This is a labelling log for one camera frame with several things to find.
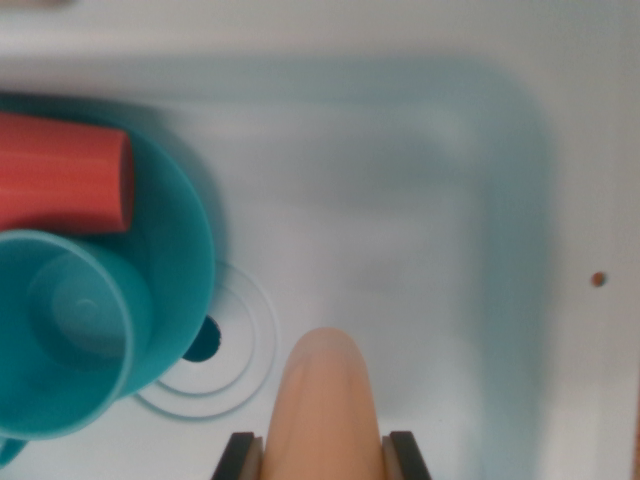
drain hole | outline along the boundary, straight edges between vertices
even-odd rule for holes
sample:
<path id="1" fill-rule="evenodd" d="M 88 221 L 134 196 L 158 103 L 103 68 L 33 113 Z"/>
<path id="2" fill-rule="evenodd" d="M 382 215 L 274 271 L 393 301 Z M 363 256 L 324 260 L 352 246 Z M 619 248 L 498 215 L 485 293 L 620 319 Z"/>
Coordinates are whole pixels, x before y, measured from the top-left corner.
<path id="1" fill-rule="evenodd" d="M 199 363 L 209 360 L 220 348 L 220 327 L 209 315 L 204 319 L 198 336 L 182 358 Z"/>

teal cup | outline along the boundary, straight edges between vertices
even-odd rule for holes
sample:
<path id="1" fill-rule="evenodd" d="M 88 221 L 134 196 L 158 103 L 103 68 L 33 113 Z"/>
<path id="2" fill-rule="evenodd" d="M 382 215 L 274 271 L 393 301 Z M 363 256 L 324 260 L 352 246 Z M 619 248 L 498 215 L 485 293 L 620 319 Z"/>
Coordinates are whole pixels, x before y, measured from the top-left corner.
<path id="1" fill-rule="evenodd" d="M 39 231 L 0 233 L 0 467 L 127 391 L 152 308 L 146 282 L 118 255 Z"/>
<path id="2" fill-rule="evenodd" d="M 0 96 L 0 108 L 126 130 L 136 184 L 125 233 L 0 233 L 2 468 L 27 441 L 81 429 L 187 352 L 212 299 L 215 252 L 196 191 L 145 135 L 86 102 Z"/>

plastic cup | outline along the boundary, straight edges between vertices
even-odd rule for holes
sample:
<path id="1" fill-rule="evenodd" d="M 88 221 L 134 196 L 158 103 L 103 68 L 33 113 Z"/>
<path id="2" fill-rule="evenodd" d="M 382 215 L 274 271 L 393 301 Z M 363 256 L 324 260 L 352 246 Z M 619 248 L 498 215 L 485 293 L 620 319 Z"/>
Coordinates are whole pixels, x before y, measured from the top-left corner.
<path id="1" fill-rule="evenodd" d="M 0 233 L 0 467 L 78 430 L 144 363 L 152 302 L 128 262 L 82 241 Z"/>

beige object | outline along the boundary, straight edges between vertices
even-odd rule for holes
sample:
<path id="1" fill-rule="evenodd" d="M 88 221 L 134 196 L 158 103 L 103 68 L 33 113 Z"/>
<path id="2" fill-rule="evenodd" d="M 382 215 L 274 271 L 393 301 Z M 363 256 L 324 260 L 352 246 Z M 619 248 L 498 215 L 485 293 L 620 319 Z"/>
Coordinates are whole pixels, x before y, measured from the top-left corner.
<path id="1" fill-rule="evenodd" d="M 262 463 L 262 480 L 384 480 L 367 366 L 355 342 L 313 330 L 285 366 Z"/>

cup rim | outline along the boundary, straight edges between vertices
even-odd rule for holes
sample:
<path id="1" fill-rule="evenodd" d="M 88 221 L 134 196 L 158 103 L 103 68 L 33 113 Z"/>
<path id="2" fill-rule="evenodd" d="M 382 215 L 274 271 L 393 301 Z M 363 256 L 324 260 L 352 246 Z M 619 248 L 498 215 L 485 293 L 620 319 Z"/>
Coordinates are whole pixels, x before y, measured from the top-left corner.
<path id="1" fill-rule="evenodd" d="M 122 293 L 121 288 L 109 274 L 107 269 L 102 266 L 102 264 L 91 253 L 75 243 L 73 240 L 49 232 L 28 229 L 8 230 L 5 232 L 0 232 L 0 244 L 16 240 L 34 240 L 49 245 L 54 245 L 68 251 L 69 253 L 74 254 L 75 256 L 86 262 L 91 268 L 96 270 L 98 274 L 100 274 L 102 279 L 106 282 L 109 289 L 113 292 L 116 303 L 120 311 L 122 312 L 122 322 L 125 330 L 125 349 L 122 362 L 119 367 L 118 377 L 109 390 L 108 395 L 106 395 L 103 400 L 91 410 L 89 414 L 84 415 L 69 426 L 58 428 L 48 432 L 24 433 L 12 431 L 0 426 L 0 436 L 13 438 L 16 440 L 44 440 L 57 438 L 68 435 L 86 427 L 91 422 L 100 417 L 100 415 L 102 415 L 109 408 L 109 406 L 111 406 L 111 404 L 113 404 L 113 402 L 115 402 L 119 398 L 119 394 L 124 390 L 127 378 L 130 376 L 131 371 L 133 370 L 135 331 L 133 328 L 131 312 L 127 307 L 127 303 L 125 301 L 124 294 Z"/>

